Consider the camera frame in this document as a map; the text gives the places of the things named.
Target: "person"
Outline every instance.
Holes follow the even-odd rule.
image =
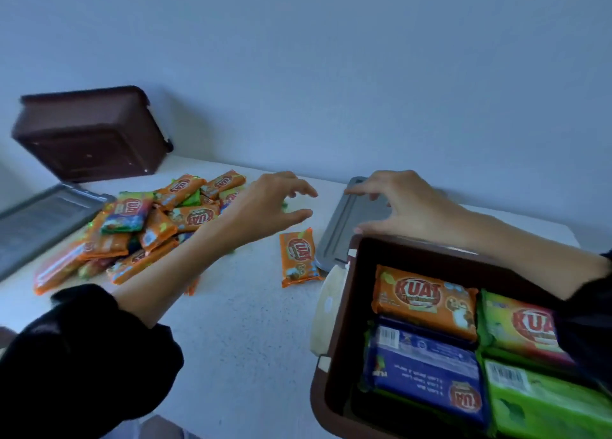
[[[98,438],[153,411],[183,365],[159,319],[196,276],[243,244],[309,218],[284,213],[286,196],[315,197],[291,172],[263,175],[167,256],[107,293],[96,285],[57,292],[54,308],[30,323],[0,359],[4,430],[19,435]],[[608,257],[548,241],[440,196],[415,172],[376,172],[347,194],[387,197],[389,219],[356,228],[486,254],[562,303],[559,343],[602,386],[612,384],[612,266]]]

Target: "black sleeve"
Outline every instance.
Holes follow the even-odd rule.
[[[612,259],[612,251],[604,254]],[[612,273],[588,282],[555,315],[559,345],[612,392]]]
[[[0,358],[3,430],[98,438],[155,409],[183,366],[170,328],[148,329],[94,284],[52,300]]]

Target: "pile of soap packages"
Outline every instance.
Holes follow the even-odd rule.
[[[612,438],[612,402],[559,347],[551,310],[382,265],[372,309],[363,392],[468,436]]]
[[[34,292],[41,295],[73,274],[90,279],[106,271],[112,283],[124,283],[216,219],[246,180],[230,170],[208,182],[183,175],[154,192],[121,192],[83,234],[42,264]],[[197,281],[186,294],[193,295],[196,286]]]

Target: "speckled table surface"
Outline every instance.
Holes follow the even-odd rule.
[[[154,175],[84,187],[116,196],[119,191],[161,188],[184,173],[212,179],[229,169],[249,181],[263,173],[169,156]],[[289,209],[314,211],[295,230],[312,227],[318,242],[344,185],[307,180],[319,197],[290,199]],[[497,216],[493,211],[486,213]],[[507,216],[502,219],[533,233],[575,242],[565,226],[544,225],[535,219],[524,223],[520,216]],[[21,331],[50,308],[49,294],[38,297],[32,291],[34,271],[69,240],[0,283],[0,326]],[[91,281],[112,288],[105,276]],[[195,296],[182,296],[162,319],[183,350],[185,366],[156,412],[203,439],[333,437],[317,423],[309,398],[317,365],[309,350],[310,327],[321,283],[281,288],[278,236],[244,246],[212,265],[203,273]],[[80,282],[73,279],[65,286],[76,284]]]

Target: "brown plastic container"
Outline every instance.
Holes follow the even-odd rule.
[[[63,181],[151,175],[171,146],[138,87],[21,96],[12,136]]]
[[[327,356],[328,372],[317,368],[310,404],[319,423],[346,439],[461,437],[432,412],[356,389],[363,370],[364,333],[371,308],[376,265],[432,276],[464,287],[486,288],[511,298],[555,309],[559,300],[481,255],[389,236],[354,236],[350,268]]]

